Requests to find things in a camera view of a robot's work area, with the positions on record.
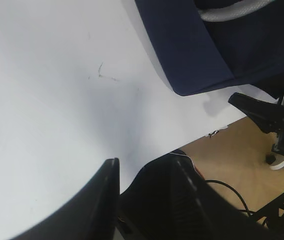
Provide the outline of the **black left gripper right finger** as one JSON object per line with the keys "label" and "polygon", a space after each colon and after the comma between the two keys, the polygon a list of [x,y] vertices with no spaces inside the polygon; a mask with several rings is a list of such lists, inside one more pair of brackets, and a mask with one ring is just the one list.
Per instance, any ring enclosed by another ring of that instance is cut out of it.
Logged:
{"label": "black left gripper right finger", "polygon": [[120,195],[118,230],[126,240],[284,240],[257,211],[221,197],[186,155],[168,153],[146,164]]}

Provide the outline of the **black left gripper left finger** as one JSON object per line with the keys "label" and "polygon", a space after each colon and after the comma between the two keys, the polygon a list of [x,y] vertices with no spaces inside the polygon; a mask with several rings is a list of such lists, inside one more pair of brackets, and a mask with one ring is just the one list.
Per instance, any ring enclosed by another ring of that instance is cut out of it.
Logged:
{"label": "black left gripper left finger", "polygon": [[111,240],[119,200],[119,160],[107,159],[66,204],[17,240]]}

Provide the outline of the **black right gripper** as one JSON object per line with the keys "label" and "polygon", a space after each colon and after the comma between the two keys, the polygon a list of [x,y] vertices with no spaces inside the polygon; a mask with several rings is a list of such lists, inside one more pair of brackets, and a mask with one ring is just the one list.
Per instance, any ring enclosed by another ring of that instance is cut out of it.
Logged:
{"label": "black right gripper", "polygon": [[277,143],[272,151],[284,155],[284,79],[279,83],[282,86],[277,104],[237,92],[231,95],[228,102],[249,117],[263,133],[277,133]]}

